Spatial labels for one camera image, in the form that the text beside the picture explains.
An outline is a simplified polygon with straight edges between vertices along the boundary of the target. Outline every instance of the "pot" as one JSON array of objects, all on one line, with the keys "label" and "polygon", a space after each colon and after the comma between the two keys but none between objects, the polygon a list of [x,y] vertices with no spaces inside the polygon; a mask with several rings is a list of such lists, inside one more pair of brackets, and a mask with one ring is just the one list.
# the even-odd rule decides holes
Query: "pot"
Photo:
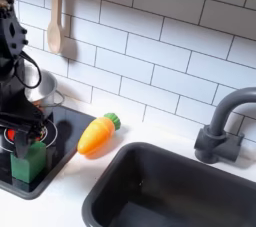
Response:
[{"label": "pot", "polygon": [[[48,71],[41,70],[42,81],[40,85],[34,89],[25,88],[25,96],[28,101],[37,106],[44,114],[45,119],[50,116],[53,111],[53,107],[61,105],[65,98],[57,90],[57,80]],[[37,69],[32,66],[25,67],[25,84],[33,86],[38,82],[39,75]],[[61,101],[59,103],[54,102],[55,93],[59,94]]]}]

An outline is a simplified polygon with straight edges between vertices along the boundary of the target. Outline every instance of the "wooden spoon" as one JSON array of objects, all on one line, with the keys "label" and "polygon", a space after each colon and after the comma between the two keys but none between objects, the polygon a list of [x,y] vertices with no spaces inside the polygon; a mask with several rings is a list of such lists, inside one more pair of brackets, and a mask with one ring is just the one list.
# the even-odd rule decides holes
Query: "wooden spoon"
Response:
[{"label": "wooden spoon", "polygon": [[62,0],[52,0],[52,19],[48,26],[47,37],[51,52],[58,54],[63,46],[63,29],[61,26]]}]

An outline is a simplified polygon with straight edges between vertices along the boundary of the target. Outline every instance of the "cooking utensil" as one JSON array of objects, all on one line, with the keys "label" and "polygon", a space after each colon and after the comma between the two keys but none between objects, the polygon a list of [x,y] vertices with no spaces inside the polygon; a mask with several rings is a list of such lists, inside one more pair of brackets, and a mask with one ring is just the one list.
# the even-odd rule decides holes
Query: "cooking utensil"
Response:
[{"label": "cooking utensil", "polygon": [[[57,80],[48,71],[41,70],[42,81],[37,88],[25,89],[25,95],[27,99],[36,105],[44,114],[45,118],[49,117],[52,113],[53,107],[61,105],[65,98],[57,90]],[[25,83],[29,86],[33,86],[38,81],[38,72],[32,66],[25,67]],[[62,98],[60,102],[54,103],[55,93],[59,94]]]},{"label": "cooking utensil", "polygon": [[61,26],[62,0],[52,0],[52,19],[48,26],[47,36],[50,50],[58,54],[63,46],[63,29]]}]

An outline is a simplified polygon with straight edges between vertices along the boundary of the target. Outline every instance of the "faucet handle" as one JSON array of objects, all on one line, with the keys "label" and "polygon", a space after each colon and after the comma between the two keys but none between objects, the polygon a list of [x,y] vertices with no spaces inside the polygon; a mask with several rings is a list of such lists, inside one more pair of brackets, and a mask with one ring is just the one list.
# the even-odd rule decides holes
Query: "faucet handle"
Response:
[{"label": "faucet handle", "polygon": [[213,149],[213,153],[221,158],[235,162],[241,150],[244,135],[228,136],[226,141]]}]

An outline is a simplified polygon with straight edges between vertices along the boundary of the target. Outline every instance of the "black cable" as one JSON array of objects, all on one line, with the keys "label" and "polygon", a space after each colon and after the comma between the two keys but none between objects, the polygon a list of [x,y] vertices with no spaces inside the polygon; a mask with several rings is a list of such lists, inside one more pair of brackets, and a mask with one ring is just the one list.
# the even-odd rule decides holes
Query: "black cable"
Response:
[{"label": "black cable", "polygon": [[27,60],[28,62],[32,63],[37,68],[38,76],[39,76],[38,77],[38,82],[34,86],[29,86],[29,85],[25,84],[23,82],[23,80],[17,75],[16,67],[15,67],[15,76],[17,77],[17,79],[20,81],[20,83],[24,87],[29,88],[29,89],[37,88],[40,85],[41,81],[42,81],[42,74],[41,74],[40,68],[38,67],[37,63],[30,56],[28,56],[24,51],[22,51],[20,53],[20,57],[22,57],[24,60]]}]

